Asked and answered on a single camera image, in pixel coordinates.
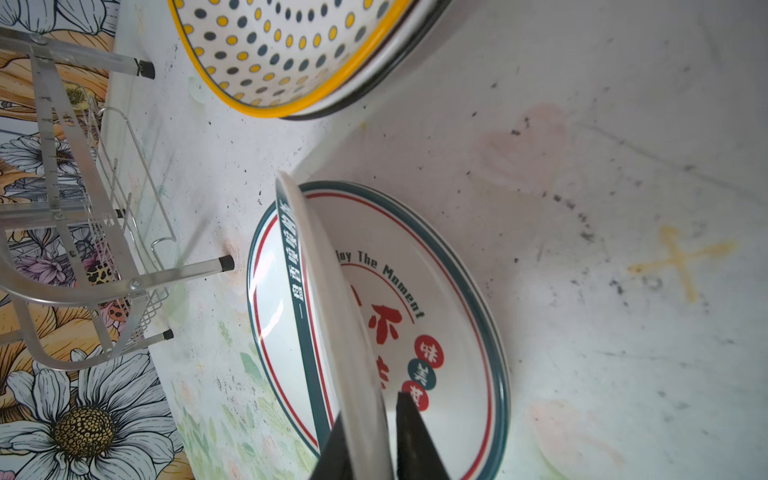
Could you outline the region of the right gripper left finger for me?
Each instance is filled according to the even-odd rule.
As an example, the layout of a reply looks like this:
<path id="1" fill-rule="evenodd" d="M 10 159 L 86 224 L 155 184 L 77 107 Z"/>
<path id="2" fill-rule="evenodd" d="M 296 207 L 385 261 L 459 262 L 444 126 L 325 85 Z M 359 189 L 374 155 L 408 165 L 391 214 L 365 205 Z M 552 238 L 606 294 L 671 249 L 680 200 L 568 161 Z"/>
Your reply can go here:
<path id="1" fill-rule="evenodd" d="M 342 416 L 338 415 L 310 480 L 353 480 Z"/>

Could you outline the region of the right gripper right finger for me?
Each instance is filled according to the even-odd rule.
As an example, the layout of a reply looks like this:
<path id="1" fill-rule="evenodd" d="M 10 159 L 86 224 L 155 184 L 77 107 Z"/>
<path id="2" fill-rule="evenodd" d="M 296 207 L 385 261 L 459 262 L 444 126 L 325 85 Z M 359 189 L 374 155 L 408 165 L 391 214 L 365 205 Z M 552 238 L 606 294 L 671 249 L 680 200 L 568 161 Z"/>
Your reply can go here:
<path id="1" fill-rule="evenodd" d="M 405 392 L 397 397 L 396 432 L 398 479 L 449 479 L 417 405 Z"/>

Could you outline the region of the green banded plate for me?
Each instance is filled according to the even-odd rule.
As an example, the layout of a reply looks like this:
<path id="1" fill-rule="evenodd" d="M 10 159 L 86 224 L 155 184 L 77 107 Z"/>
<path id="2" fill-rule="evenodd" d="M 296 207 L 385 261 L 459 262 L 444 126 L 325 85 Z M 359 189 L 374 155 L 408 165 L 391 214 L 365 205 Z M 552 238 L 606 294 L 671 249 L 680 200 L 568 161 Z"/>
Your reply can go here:
<path id="1" fill-rule="evenodd" d="M 276 195 L 279 218 L 296 226 L 354 478 L 392 479 L 386 408 L 352 289 L 322 223 L 284 171 L 276 178 Z"/>

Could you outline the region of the red dotted rim plate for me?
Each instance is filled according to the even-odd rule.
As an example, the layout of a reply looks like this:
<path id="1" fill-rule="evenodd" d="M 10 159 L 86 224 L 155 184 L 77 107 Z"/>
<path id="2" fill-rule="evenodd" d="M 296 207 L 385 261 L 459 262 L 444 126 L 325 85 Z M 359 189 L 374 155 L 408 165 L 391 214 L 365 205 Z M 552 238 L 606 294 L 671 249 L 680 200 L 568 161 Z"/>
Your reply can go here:
<path id="1" fill-rule="evenodd" d="M 506 359 L 493 316 L 450 245 L 413 209 L 345 181 L 305 183 L 368 335 L 388 410 L 412 396 L 452 479 L 492 479 L 510 415 Z M 248 308 L 260 364 L 301 441 L 319 455 L 339 412 L 312 285 L 284 204 L 251 242 Z"/>

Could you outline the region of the chrome wire dish rack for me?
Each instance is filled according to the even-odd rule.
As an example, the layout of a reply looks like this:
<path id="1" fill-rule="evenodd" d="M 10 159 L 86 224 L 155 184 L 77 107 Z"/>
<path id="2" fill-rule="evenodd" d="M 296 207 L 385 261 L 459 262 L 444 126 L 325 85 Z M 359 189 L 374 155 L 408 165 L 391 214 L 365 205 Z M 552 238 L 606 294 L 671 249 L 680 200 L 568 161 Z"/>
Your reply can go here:
<path id="1" fill-rule="evenodd" d="M 132 210 L 132 196 L 119 182 L 119 163 L 104 140 L 93 134 L 108 107 L 90 104 L 77 113 L 66 93 L 58 65 L 95 67 L 152 79 L 152 62 L 4 28 L 1 47 L 29 57 L 32 71 L 46 198 L 42 202 L 4 205 L 1 230 L 50 228 L 64 246 L 73 286 L 33 279 L 1 243 L 1 288 L 14 307 L 18 326 L 1 343 L 21 342 L 34 361 L 58 371 L 77 371 L 170 340 L 171 330 L 148 336 L 168 286 L 234 270 L 232 256 L 178 267 L 165 267 L 156 251 L 175 242 L 173 231 L 146 243 Z M 83 360 L 58 360 L 43 346 L 32 318 L 35 305 L 84 307 L 91 316 L 102 351 Z"/>

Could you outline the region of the yellow rimmed white plate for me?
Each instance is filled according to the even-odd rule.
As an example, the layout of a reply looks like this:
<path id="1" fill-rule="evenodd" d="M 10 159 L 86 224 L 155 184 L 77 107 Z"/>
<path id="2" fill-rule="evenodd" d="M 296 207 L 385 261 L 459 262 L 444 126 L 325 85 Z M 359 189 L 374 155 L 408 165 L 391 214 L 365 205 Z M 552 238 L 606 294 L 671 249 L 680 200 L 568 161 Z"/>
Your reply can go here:
<path id="1" fill-rule="evenodd" d="M 371 59 L 408 0 L 173 0 L 184 49 L 226 105 L 284 118 L 320 102 Z"/>

